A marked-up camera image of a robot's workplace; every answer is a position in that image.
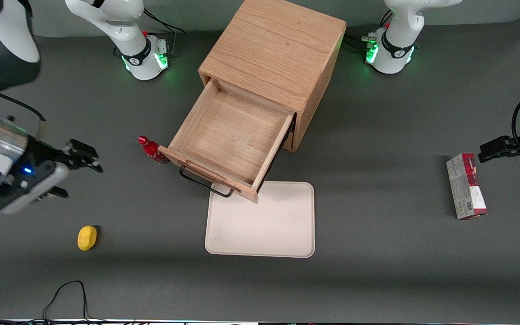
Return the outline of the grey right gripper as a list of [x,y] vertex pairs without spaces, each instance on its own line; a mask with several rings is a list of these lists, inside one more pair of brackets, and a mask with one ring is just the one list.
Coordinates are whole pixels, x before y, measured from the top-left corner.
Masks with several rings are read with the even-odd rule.
[[0,185],[0,214],[15,214],[48,198],[69,198],[58,183],[67,178],[70,169],[91,168],[103,173],[99,155],[92,146],[70,139],[63,152],[29,139],[22,156]]

